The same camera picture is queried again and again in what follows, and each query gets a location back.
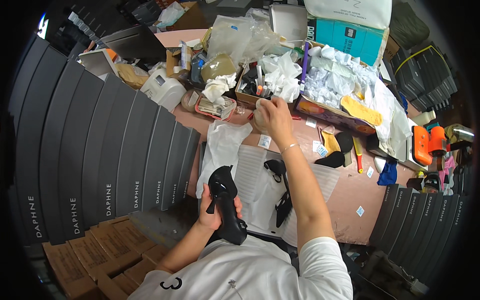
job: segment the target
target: tissue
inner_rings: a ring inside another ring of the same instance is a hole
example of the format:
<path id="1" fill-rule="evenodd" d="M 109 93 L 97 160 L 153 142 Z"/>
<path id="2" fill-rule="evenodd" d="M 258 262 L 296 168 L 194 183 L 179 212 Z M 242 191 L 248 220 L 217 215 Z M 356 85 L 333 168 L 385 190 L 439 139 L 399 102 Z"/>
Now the tissue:
<path id="1" fill-rule="evenodd" d="M 196 196 L 198 199 L 202 197 L 203 184 L 208 183 L 212 173 L 219 167 L 233 165 L 231 174 L 232 178 L 235 178 L 239 147 L 251 132 L 252 126 L 250 123 L 240 126 L 215 120 L 208 126 L 207 147 L 202 171 L 197 181 Z"/>

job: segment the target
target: black high heel shoe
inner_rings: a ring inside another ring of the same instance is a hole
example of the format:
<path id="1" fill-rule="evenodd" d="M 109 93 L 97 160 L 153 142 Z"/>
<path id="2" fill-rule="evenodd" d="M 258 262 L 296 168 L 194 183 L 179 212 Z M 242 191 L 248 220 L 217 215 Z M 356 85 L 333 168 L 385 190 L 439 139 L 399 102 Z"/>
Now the black high heel shoe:
<path id="1" fill-rule="evenodd" d="M 223 166 L 215 170 L 208 180 L 212 202 L 207 208 L 208 214 L 215 212 L 215 204 L 220 211 L 222 224 L 216 230 L 218 236 L 232 244 L 241 245 L 247 238 L 247 224 L 237 217 L 234 198 L 238 190 L 230 173 L 232 166 Z"/>

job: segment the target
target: white tissue paper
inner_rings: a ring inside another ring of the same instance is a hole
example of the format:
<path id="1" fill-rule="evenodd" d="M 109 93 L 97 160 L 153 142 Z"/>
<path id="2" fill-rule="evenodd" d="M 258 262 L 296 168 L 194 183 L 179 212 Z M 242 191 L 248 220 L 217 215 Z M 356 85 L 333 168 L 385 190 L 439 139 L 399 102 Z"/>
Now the white tissue paper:
<path id="1" fill-rule="evenodd" d="M 198 199 L 202 197 L 203 184 L 208 183 L 212 173 L 219 167 L 233 165 L 231 174 L 235 178 L 239 147 L 251 132 L 250 123 L 240 126 L 215 120 L 208 126 L 207 147 L 202 163 L 202 172 L 197 182 L 196 196 Z"/>
<path id="2" fill-rule="evenodd" d="M 287 103 L 292 103 L 300 94 L 299 80 L 296 77 L 302 72 L 301 66 L 292 62 L 290 53 L 291 51 L 281 57 L 266 55 L 260 60 L 267 87 Z"/>
<path id="3" fill-rule="evenodd" d="M 213 103 L 213 107 L 217 108 L 220 105 L 225 104 L 225 100 L 222 95 L 229 89 L 233 88 L 237 83 L 235 81 L 236 74 L 217 76 L 215 79 L 207 80 L 207 84 L 202 94 Z"/>

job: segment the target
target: pink cloth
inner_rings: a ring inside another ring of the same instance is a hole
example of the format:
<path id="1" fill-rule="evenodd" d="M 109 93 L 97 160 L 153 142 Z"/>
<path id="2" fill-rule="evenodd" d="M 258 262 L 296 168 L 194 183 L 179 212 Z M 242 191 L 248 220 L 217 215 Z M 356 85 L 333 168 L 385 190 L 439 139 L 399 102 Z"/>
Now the pink cloth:
<path id="1" fill-rule="evenodd" d="M 453 168 L 453 170 L 455 170 L 455 161 L 453 160 L 453 156 L 450 156 L 445 161 L 445 167 L 443 171 L 438 171 L 438 176 L 440 176 L 440 185 L 442 186 L 442 190 L 444 189 L 445 175 L 448 175 L 450 173 L 450 168 Z"/>

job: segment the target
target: blue cloth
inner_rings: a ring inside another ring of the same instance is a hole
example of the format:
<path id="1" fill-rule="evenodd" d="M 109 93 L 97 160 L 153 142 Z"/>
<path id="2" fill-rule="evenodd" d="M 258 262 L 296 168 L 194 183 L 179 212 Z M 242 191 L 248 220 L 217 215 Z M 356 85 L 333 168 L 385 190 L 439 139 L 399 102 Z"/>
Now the blue cloth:
<path id="1" fill-rule="evenodd" d="M 389 185 L 396 182 L 396 161 L 391 160 L 385 163 L 385 167 L 378 177 L 378 185 Z"/>

